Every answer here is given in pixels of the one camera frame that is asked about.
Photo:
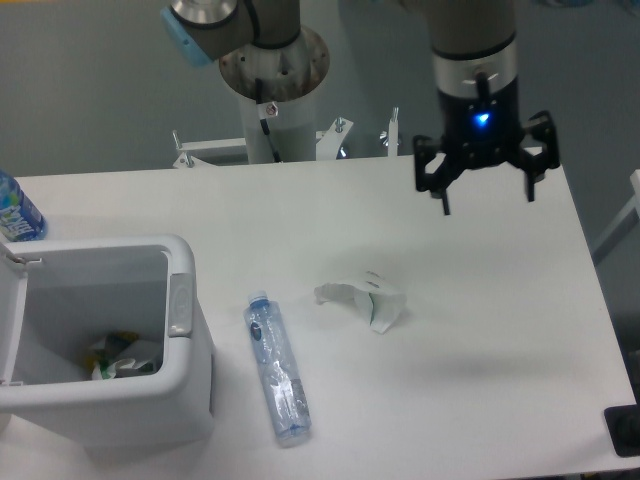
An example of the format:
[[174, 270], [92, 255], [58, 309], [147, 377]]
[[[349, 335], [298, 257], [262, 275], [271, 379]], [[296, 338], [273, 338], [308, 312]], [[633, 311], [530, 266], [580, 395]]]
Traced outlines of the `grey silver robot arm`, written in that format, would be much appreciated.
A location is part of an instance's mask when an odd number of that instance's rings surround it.
[[[407, 1], [427, 23], [443, 134], [412, 141], [415, 187], [445, 199], [468, 170], [510, 164], [528, 199], [560, 164], [555, 124], [542, 111], [518, 113], [515, 9], [510, 1]], [[301, 21], [296, 1], [171, 1], [161, 12], [174, 44], [191, 64], [217, 63], [242, 99], [253, 163], [316, 158], [306, 100], [324, 82], [324, 40]]]

